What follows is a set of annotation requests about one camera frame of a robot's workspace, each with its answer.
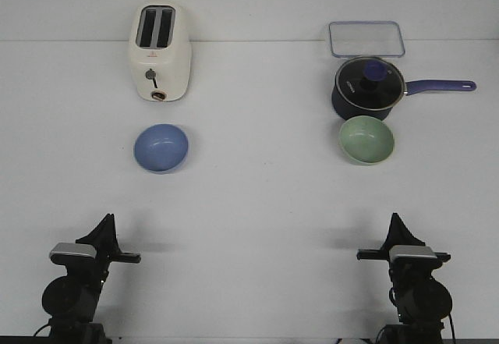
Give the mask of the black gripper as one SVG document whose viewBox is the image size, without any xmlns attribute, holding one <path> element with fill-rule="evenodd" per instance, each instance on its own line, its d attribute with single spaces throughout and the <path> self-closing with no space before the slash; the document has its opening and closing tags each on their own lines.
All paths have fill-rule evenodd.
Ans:
<svg viewBox="0 0 499 344">
<path fill-rule="evenodd" d="M 387 237 L 384 241 L 384 249 L 391 249 L 393 246 L 425 246 L 426 244 L 417 239 L 406 227 L 398 213 L 393 213 L 388 229 Z M 440 268 L 444 263 L 450 261 L 451 255 L 448 253 L 434 252 L 439 260 L 435 268 L 417 268 L 415 265 L 393 268 L 389 261 L 389 251 L 361 249 L 357 252 L 358 260 L 380 260 L 389 263 L 389 273 L 392 278 L 429 278 L 433 270 Z"/>
<path fill-rule="evenodd" d="M 108 278 L 111 263 L 139 264 L 141 255 L 138 253 L 123 252 L 119 247 L 116 235 L 115 216 L 106 214 L 99 224 L 89 234 L 76 240 L 78 244 L 91 245 L 97 252 L 103 253 L 96 260 L 95 278 L 105 282 Z"/>
</svg>

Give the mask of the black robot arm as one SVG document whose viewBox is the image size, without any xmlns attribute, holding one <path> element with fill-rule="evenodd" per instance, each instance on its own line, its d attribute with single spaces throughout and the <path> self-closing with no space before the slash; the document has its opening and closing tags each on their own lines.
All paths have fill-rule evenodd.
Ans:
<svg viewBox="0 0 499 344">
<path fill-rule="evenodd" d="M 94 322 L 97 305 L 113 262 L 138 264 L 141 256 L 121 250 L 115 216 L 107 214 L 89 234 L 73 243 L 57 243 L 49 252 L 66 274 L 48 284 L 42 307 L 50 315 L 51 343 L 111 343 L 104 326 Z"/>
<path fill-rule="evenodd" d="M 443 320 L 451 316 L 453 301 L 432 272 L 450 261 L 450 254 L 433 251 L 394 213 L 380 248 L 359 249 L 356 258 L 388 263 L 388 296 L 397 310 L 398 323 L 386 324 L 378 332 L 376 343 L 443 342 Z"/>
</svg>

